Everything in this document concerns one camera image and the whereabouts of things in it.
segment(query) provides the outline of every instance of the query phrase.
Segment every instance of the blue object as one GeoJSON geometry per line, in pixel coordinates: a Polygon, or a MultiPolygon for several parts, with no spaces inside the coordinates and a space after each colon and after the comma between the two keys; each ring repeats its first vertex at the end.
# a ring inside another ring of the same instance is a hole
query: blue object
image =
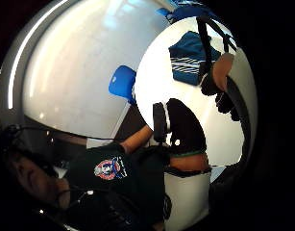
{"type": "Polygon", "coordinates": [[[183,5],[170,12],[166,8],[157,9],[157,13],[164,15],[169,23],[173,24],[187,17],[206,15],[222,23],[222,20],[208,7],[204,5],[183,5]]]}
{"type": "Polygon", "coordinates": [[[182,20],[187,17],[192,16],[201,16],[206,15],[209,16],[212,19],[215,19],[218,22],[221,22],[220,18],[212,12],[211,9],[209,9],[206,6],[184,6],[177,8],[174,12],[172,17],[174,18],[174,22],[182,20]]]}
{"type": "Polygon", "coordinates": [[[170,12],[166,8],[160,8],[160,9],[157,9],[157,13],[162,14],[163,16],[167,17],[172,12],[170,12]]]}
{"type": "MultiPolygon", "coordinates": [[[[188,31],[174,45],[168,48],[174,80],[197,86],[204,75],[202,67],[206,54],[198,33],[188,31]]],[[[212,61],[220,57],[220,52],[211,47],[212,61]]]]}
{"type": "Polygon", "coordinates": [[[118,67],[111,77],[109,92],[128,99],[132,105],[136,104],[133,97],[136,72],[126,65],[118,67]]]}

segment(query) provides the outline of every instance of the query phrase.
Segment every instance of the dark background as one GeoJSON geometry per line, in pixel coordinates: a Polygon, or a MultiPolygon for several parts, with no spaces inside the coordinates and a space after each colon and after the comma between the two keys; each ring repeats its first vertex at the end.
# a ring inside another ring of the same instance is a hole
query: dark background
{"type": "MultiPolygon", "coordinates": [[[[0,1],[0,66],[13,39],[48,0],[0,1]]],[[[295,5],[289,1],[203,1],[224,18],[252,65],[259,103],[253,156],[234,192],[204,230],[295,226],[295,5]]],[[[0,172],[0,230],[58,230],[29,213],[0,172]]]]}

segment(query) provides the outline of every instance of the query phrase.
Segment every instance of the black strap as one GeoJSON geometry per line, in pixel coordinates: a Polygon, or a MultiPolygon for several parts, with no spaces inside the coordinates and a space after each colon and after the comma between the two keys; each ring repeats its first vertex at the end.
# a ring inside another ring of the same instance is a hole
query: black strap
{"type": "Polygon", "coordinates": [[[201,37],[205,54],[206,54],[206,67],[205,70],[209,70],[211,67],[211,47],[209,42],[209,36],[207,31],[207,25],[208,24],[217,34],[219,34],[223,38],[223,44],[224,44],[224,51],[229,51],[229,46],[235,51],[236,47],[233,45],[233,43],[230,41],[230,38],[234,40],[233,37],[231,37],[228,34],[225,34],[222,29],[208,16],[200,15],[196,17],[197,26],[198,26],[198,32],[201,37]]]}

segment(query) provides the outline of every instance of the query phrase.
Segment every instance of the patch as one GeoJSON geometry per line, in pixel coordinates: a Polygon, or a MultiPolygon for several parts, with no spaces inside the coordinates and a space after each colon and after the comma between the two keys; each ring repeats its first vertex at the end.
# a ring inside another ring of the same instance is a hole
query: patch
{"type": "Polygon", "coordinates": [[[104,180],[122,179],[127,176],[126,168],[121,157],[104,160],[94,169],[94,174],[104,180]]]}

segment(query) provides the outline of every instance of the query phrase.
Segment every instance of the blue chair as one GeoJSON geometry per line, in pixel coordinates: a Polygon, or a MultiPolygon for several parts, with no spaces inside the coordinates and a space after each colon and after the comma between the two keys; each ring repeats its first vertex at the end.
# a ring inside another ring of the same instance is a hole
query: blue chair
{"type": "Polygon", "coordinates": [[[219,22],[222,20],[204,5],[183,5],[170,12],[166,8],[157,9],[157,13],[164,15],[170,24],[180,21],[187,17],[206,15],[219,22]]]}
{"type": "Polygon", "coordinates": [[[132,105],[136,104],[133,96],[136,72],[126,65],[118,67],[111,77],[109,92],[128,99],[132,105]]]}
{"type": "Polygon", "coordinates": [[[170,12],[169,10],[167,10],[166,8],[159,8],[157,9],[157,13],[163,15],[169,23],[171,23],[171,19],[172,19],[172,12],[170,12]]]}

